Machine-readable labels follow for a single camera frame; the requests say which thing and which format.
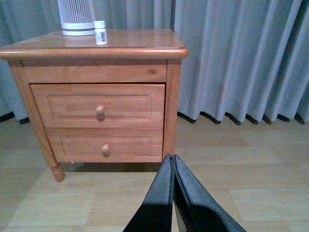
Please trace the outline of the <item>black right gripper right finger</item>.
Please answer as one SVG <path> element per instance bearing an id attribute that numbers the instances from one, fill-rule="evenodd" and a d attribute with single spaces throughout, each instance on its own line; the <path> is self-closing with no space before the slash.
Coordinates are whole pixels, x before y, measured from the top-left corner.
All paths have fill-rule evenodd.
<path id="1" fill-rule="evenodd" d="M 245 231 L 216 202 L 178 155 L 174 155 L 172 161 L 175 171 L 174 202 L 180 231 Z"/>

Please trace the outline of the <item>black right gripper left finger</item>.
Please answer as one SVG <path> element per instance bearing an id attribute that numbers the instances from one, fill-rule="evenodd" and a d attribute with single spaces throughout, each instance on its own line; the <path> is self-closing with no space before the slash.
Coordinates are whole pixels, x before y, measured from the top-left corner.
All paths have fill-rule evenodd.
<path id="1" fill-rule="evenodd" d="M 172 156 L 167 154 L 142 205 L 125 227 L 126 232 L 170 232 L 174 192 Z"/>

